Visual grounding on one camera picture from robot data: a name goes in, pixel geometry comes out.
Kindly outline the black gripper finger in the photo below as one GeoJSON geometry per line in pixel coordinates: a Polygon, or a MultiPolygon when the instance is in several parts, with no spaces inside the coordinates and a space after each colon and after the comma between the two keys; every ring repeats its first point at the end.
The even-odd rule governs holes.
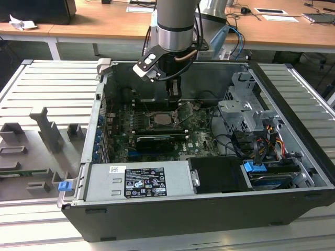
{"type": "Polygon", "coordinates": [[[166,81],[166,91],[169,104],[177,103],[182,96],[181,77],[166,81]]]}

